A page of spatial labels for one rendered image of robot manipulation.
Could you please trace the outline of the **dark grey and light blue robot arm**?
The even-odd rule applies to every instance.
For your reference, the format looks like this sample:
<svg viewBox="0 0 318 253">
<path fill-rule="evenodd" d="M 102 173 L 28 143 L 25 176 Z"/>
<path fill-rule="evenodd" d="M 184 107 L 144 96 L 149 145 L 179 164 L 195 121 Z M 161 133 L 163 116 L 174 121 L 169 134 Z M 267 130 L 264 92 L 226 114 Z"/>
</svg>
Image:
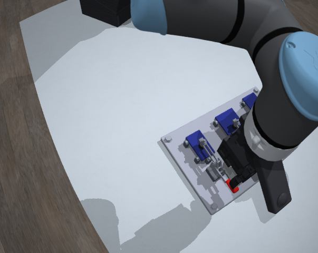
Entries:
<svg viewBox="0 0 318 253">
<path fill-rule="evenodd" d="M 131 0 L 141 31 L 248 51 L 262 82 L 244 124 L 267 210 L 292 200 L 282 159 L 318 127 L 318 36 L 283 0 Z"/>
</svg>

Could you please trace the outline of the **grey toggle clamp with red handle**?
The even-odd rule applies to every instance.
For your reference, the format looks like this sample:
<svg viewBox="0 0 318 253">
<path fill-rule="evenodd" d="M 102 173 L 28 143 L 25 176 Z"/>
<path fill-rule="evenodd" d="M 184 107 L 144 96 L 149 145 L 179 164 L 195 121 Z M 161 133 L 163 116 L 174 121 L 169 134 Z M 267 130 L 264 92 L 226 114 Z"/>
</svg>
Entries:
<svg viewBox="0 0 318 253">
<path fill-rule="evenodd" d="M 233 122 L 232 128 L 233 128 L 234 130 L 238 129 L 239 126 L 240 126 L 239 119 L 233 119 L 232 122 Z"/>
<path fill-rule="evenodd" d="M 206 139 L 203 139 L 203 138 L 200 138 L 199 140 L 199 148 L 200 149 L 204 149 L 206 152 L 207 152 L 207 154 L 209 155 L 209 157 L 211 158 L 211 160 L 212 160 L 212 163 L 210 164 L 210 166 L 208 166 L 207 168 L 206 168 L 206 172 L 208 173 L 208 175 L 210 176 L 210 178 L 212 179 L 212 181 L 214 182 L 214 181 L 216 181 L 217 179 L 219 179 L 219 177 L 221 177 L 222 178 L 222 180 L 224 181 L 224 183 L 226 183 L 228 186 L 229 186 L 229 188 L 230 188 L 230 190 L 232 191 L 232 193 L 236 193 L 238 190 L 239 190 L 239 187 L 237 187 L 237 188 L 234 188 L 234 189 L 232 189 L 231 187 L 230 187 L 230 185 L 229 185 L 229 182 L 230 182 L 230 179 L 228 179 L 227 181 L 224 179 L 224 177 L 223 177 L 223 175 L 225 174 L 226 176 L 227 176 L 227 178 L 229 178 L 228 177 L 228 175 L 227 175 L 227 173 L 226 173 L 226 171 L 225 171 L 225 169 L 224 169 L 224 167 L 223 167 L 223 164 L 222 164 L 222 161 L 221 161 L 221 159 L 220 158 L 216 158 L 216 156 L 214 155 L 214 153 L 212 152 L 212 150 L 210 149 L 210 147 L 208 146 L 208 144 L 207 144 L 207 141 L 206 141 Z M 205 146 L 208 148 L 208 150 L 211 152 L 211 154 L 213 155 L 213 157 L 215 158 L 215 160 L 216 160 L 216 162 L 215 162 L 215 160 L 212 158 L 212 156 L 210 155 L 210 153 L 208 152 L 208 150 L 205 148 Z M 218 164 L 218 161 L 220 160 L 220 165 Z M 214 163 L 215 162 L 215 163 Z M 216 164 L 216 165 L 215 165 Z M 217 166 L 217 167 L 216 167 Z M 219 169 L 219 166 L 221 167 L 220 169 Z"/>
</svg>

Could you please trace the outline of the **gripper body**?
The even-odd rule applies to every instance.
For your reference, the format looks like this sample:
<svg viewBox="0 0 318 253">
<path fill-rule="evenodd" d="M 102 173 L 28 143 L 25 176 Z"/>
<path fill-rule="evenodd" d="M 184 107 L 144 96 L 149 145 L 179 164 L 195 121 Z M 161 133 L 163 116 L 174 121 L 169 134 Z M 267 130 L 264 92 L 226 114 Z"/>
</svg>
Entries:
<svg viewBox="0 0 318 253">
<path fill-rule="evenodd" d="M 243 175 L 245 179 L 242 183 L 256 173 L 253 157 L 260 158 L 250 149 L 244 136 L 244 123 L 248 114 L 249 112 L 240 116 L 239 122 L 241 125 L 239 128 L 225 137 L 217 150 L 228 168 L 231 166 L 238 177 Z"/>
</svg>

